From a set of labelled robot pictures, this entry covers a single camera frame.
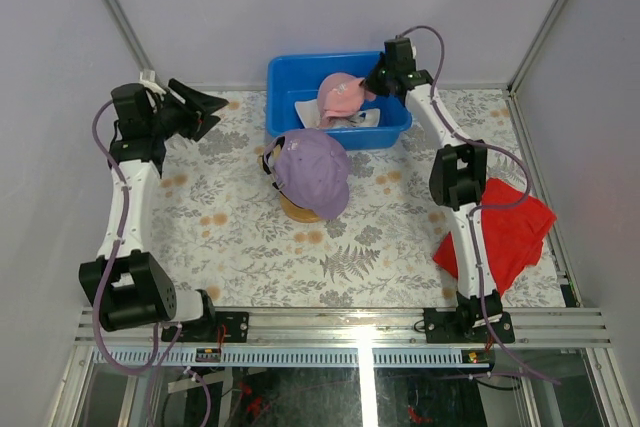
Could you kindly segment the black baseball cap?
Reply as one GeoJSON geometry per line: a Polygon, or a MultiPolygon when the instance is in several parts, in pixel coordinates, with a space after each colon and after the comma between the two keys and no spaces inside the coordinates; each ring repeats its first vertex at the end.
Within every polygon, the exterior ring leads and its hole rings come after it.
{"type": "Polygon", "coordinates": [[[281,150],[282,150],[282,147],[278,143],[276,143],[273,146],[273,149],[264,156],[265,165],[267,167],[268,174],[272,178],[272,185],[278,191],[281,190],[281,187],[283,186],[283,181],[276,173],[275,164],[280,156],[281,150]]]}

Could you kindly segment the pink baseball cap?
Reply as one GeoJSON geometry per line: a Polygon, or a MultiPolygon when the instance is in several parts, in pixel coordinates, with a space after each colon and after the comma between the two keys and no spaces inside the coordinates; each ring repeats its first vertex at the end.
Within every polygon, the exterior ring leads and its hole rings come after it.
{"type": "Polygon", "coordinates": [[[376,97],[365,97],[359,86],[363,77],[337,72],[327,76],[317,93],[317,105],[323,120],[331,117],[349,117],[360,110],[365,102],[376,97]]]}

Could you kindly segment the purple baseball cap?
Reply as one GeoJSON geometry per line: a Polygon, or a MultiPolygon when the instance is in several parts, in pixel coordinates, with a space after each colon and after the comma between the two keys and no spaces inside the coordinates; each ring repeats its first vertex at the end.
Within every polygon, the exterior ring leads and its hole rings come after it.
{"type": "Polygon", "coordinates": [[[264,151],[281,147],[276,173],[283,181],[280,194],[297,206],[332,220],[349,202],[350,159],[342,145],[318,129],[294,129],[275,138],[264,151]]]}

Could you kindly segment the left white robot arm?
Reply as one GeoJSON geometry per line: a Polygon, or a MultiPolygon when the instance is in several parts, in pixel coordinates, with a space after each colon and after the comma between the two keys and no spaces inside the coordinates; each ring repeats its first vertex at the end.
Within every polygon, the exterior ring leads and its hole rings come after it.
{"type": "Polygon", "coordinates": [[[111,92],[116,134],[105,154],[113,195],[105,237],[95,260],[81,264],[79,281],[107,332],[156,323],[184,322],[197,341],[212,339],[219,328],[204,291],[180,294],[151,252],[152,203],[160,186],[167,140],[179,135],[202,139],[220,118],[228,100],[172,79],[128,83],[111,92]]]}

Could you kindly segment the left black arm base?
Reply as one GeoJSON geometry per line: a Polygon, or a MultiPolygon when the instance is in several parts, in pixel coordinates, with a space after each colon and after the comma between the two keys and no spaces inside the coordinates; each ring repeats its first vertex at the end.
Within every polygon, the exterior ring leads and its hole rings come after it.
{"type": "Polygon", "coordinates": [[[182,343],[246,343],[250,314],[246,311],[216,311],[182,325],[177,337],[182,343]]]}

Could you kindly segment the wooden hat stand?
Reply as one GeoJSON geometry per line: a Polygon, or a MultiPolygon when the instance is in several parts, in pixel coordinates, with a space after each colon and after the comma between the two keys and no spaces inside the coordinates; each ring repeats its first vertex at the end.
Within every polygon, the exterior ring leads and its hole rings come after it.
{"type": "Polygon", "coordinates": [[[317,223],[322,221],[313,210],[304,209],[291,202],[283,194],[279,195],[280,205],[287,217],[298,223],[317,223]]]}

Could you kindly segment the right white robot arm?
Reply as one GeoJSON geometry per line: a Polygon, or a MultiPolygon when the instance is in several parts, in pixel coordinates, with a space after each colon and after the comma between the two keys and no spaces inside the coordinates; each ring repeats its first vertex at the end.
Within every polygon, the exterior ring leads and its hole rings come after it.
{"type": "Polygon", "coordinates": [[[433,202],[445,209],[457,265],[456,329],[467,341],[488,334],[503,313],[490,272],[481,202],[487,183],[488,149],[472,141],[444,107],[435,79],[417,68],[406,37],[384,43],[363,86],[378,96],[395,97],[424,130],[436,151],[429,177],[433,202]]]}

